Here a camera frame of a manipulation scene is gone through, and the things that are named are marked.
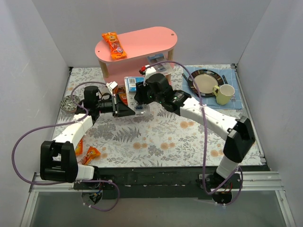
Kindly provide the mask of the blue card razor pack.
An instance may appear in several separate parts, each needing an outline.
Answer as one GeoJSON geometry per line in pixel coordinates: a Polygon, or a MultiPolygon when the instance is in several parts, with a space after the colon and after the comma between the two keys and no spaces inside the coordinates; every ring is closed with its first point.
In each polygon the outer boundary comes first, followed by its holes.
{"type": "Polygon", "coordinates": [[[148,105],[139,105],[134,98],[134,96],[136,95],[136,83],[143,81],[144,77],[124,78],[128,107],[130,107],[135,112],[136,116],[146,116],[151,114],[148,105]]]}

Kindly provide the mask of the small orange Gillette Fusion box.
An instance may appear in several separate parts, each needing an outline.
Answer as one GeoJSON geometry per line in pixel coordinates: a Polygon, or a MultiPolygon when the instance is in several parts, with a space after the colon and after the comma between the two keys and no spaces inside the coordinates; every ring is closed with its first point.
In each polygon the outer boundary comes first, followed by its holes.
{"type": "Polygon", "coordinates": [[[125,105],[128,105],[126,90],[124,87],[119,87],[117,93],[125,105]]]}

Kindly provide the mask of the clear blister razor pack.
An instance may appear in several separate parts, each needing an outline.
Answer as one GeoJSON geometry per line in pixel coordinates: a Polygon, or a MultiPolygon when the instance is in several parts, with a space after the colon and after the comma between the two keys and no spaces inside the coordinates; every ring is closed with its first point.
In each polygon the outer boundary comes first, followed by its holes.
{"type": "Polygon", "coordinates": [[[161,73],[164,76],[167,76],[167,75],[170,75],[171,73],[173,73],[173,68],[172,68],[171,64],[168,62],[164,62],[164,61],[166,61],[166,58],[164,57],[164,55],[162,53],[156,54],[154,56],[148,56],[147,60],[148,60],[149,64],[155,64],[157,62],[159,63],[159,64],[153,66],[158,73],[161,73]]]}

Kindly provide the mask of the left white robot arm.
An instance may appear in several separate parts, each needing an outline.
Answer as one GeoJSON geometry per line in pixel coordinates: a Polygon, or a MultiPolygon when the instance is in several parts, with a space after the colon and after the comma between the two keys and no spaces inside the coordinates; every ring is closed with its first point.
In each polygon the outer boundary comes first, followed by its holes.
{"type": "Polygon", "coordinates": [[[100,114],[111,113],[114,117],[134,115],[118,94],[116,82],[107,84],[108,99],[99,96],[97,86],[84,89],[84,99],[77,102],[72,123],[54,140],[45,141],[40,152],[40,177],[43,180],[73,183],[84,180],[90,189],[100,186],[101,178],[93,166],[79,164],[75,149],[100,114]]]}

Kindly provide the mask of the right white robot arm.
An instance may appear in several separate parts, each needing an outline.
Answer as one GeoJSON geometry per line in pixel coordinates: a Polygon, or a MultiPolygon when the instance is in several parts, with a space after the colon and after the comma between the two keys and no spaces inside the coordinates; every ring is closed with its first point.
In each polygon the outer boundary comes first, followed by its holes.
{"type": "Polygon", "coordinates": [[[256,140],[249,118],[236,119],[200,104],[189,93],[174,90],[162,74],[153,74],[137,83],[134,98],[139,105],[159,103],[168,112],[193,120],[225,140],[223,158],[214,173],[216,189],[231,183],[231,176],[239,170],[239,163],[256,140]]]}

